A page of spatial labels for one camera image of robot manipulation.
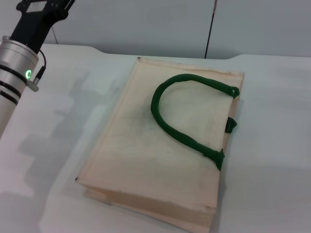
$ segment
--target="white tabletop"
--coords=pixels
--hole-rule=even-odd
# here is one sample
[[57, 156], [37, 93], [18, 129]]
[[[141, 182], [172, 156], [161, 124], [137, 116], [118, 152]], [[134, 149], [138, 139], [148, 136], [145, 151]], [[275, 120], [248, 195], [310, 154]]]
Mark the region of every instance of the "white tabletop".
[[[1, 233], [183, 233], [82, 196], [74, 182], [137, 56], [44, 45], [47, 70], [0, 141]], [[311, 229], [311, 58], [158, 60], [244, 71], [213, 233]]]

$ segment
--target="white wall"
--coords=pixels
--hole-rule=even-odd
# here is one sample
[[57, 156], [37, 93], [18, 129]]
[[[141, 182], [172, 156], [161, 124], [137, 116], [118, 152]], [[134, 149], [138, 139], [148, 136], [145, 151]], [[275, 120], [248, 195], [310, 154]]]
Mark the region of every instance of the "white wall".
[[[19, 2], [21, 0], [0, 0], [0, 40], [3, 35], [10, 36], [14, 31], [21, 17], [21, 12], [16, 10]], [[52, 31], [48, 34], [45, 43], [55, 43]]]
[[311, 56], [311, 0], [218, 0], [208, 58]]
[[61, 44], [107, 53], [204, 58], [214, 0], [76, 0]]

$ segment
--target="robotic arm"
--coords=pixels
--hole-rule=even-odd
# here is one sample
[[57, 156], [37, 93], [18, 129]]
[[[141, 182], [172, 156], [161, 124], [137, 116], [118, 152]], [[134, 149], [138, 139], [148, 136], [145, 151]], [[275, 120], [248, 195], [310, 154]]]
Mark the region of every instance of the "robotic arm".
[[40, 48], [54, 23], [64, 20], [75, 0], [22, 0], [16, 9], [22, 16], [10, 37], [0, 45], [0, 138], [24, 89], [37, 91], [45, 70], [30, 80]]

